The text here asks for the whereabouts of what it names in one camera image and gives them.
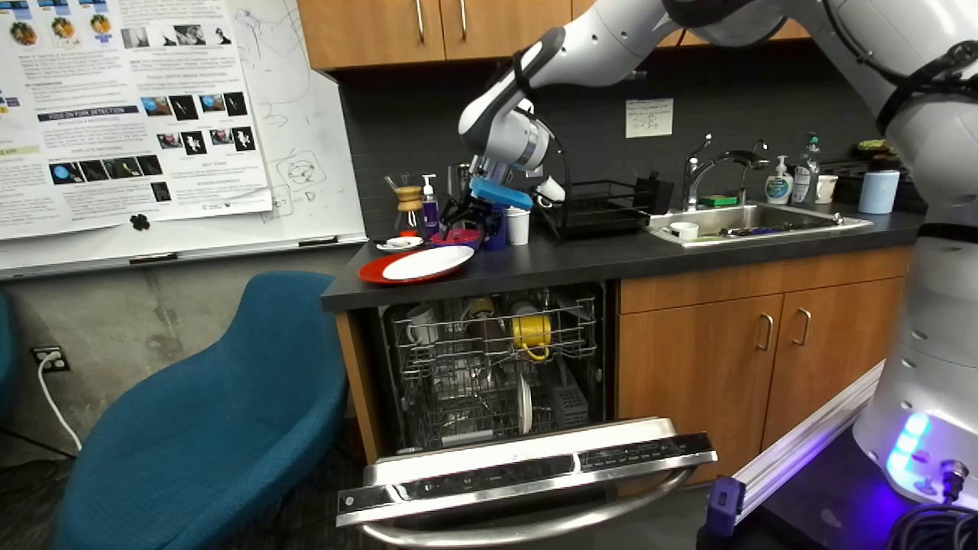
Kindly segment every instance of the red plate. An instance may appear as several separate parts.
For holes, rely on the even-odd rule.
[[[407,281],[389,281],[384,278],[384,269],[402,256],[407,256],[407,254],[389,254],[389,256],[365,263],[362,266],[362,281],[368,281],[368,285],[407,285]]]
[[[421,281],[437,281],[437,278],[446,278],[451,272],[458,272],[458,266],[446,269],[446,272],[430,272],[430,276],[419,276],[419,278],[384,278],[384,269],[405,256],[414,256],[414,254],[421,254],[421,249],[407,249],[407,254],[384,254],[384,256],[376,256],[371,263],[362,266],[362,281],[368,285],[384,285],[384,288],[405,288],[405,285],[421,285]]]

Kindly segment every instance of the kitchen cabinet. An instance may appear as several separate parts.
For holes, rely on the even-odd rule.
[[[573,0],[299,0],[319,69],[509,58],[573,19]]]
[[[575,16],[587,13],[593,7],[593,0],[575,0]],[[773,35],[773,44],[785,44],[785,39],[806,39],[806,31],[788,19]],[[689,46],[710,46],[707,39],[700,39],[696,32],[682,32],[674,31],[657,49],[689,49]]]
[[[621,281],[614,416],[711,437],[734,473],[885,358],[907,248]]]

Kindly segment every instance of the faucet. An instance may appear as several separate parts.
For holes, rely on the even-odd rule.
[[[763,172],[771,164],[766,144],[760,139],[759,148],[723,148],[711,161],[702,164],[702,148],[711,144],[711,133],[702,136],[702,144],[689,155],[689,172],[684,172],[684,210],[700,210],[700,182],[702,176],[723,160],[749,168],[749,172]]]
[[[684,210],[696,210],[700,209],[700,182],[707,176],[707,172],[716,168],[716,161],[702,164],[700,155],[702,148],[711,144],[711,133],[702,133],[702,144],[696,148],[690,148],[689,161],[684,161],[684,176],[682,176],[682,189],[684,189]]]

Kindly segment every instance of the bottle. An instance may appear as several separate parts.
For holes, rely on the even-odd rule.
[[[421,235],[421,187],[399,187],[399,213],[393,235],[419,238]]]
[[[421,180],[425,180],[425,204],[421,204],[425,238],[430,238],[430,235],[437,235],[437,233],[442,229],[442,226],[441,226],[441,204],[437,204],[430,176],[434,176],[434,175],[421,175]]]
[[[803,204],[806,191],[818,182],[818,154],[818,133],[806,133],[806,145],[795,164],[791,204]]]
[[[773,175],[763,180],[763,195],[766,195],[766,204],[788,204],[791,176],[788,176],[785,155],[775,155],[775,168],[773,168]]]

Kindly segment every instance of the wall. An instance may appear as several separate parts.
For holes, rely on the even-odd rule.
[[[662,49],[642,64],[646,75],[614,87],[554,87],[537,93],[537,113],[563,136],[573,180],[636,180],[659,172],[680,180],[689,148],[716,133],[716,148],[756,145],[799,154],[806,133],[821,136],[825,160],[841,160],[873,120],[814,44],[759,49]],[[462,106],[498,66],[441,64],[416,69],[335,73],[351,132],[354,172],[368,233],[389,235],[393,197],[384,175],[442,175],[467,154],[457,136]],[[677,99],[677,133],[623,139],[626,99]],[[702,191],[732,189],[742,175],[718,168]]]
[[[450,161],[467,160],[457,136],[457,120],[496,69],[493,64],[451,64],[335,75],[371,235],[384,235],[392,226],[393,201],[381,175],[442,175]],[[573,180],[636,180],[649,172],[677,180],[684,154],[707,132],[716,133],[716,148],[751,145],[766,136],[773,154],[799,154],[806,132],[815,132],[829,160],[846,155],[854,139],[873,133],[859,99],[806,44],[747,51],[657,51],[642,69],[649,75],[614,87],[540,93],[540,117],[566,139]],[[677,99],[677,133],[623,139],[623,99]],[[734,172],[716,172],[707,191],[732,189],[732,176],[740,180]],[[14,281],[6,291],[22,312],[29,344],[58,341],[68,347],[74,373],[50,377],[50,381],[64,416],[87,434],[103,406],[138,378],[215,341],[253,272],[335,272],[348,256],[351,249],[274,254]],[[29,358],[22,402],[0,423],[69,449],[40,396]],[[17,462],[25,451],[31,449],[0,437],[0,463]]]

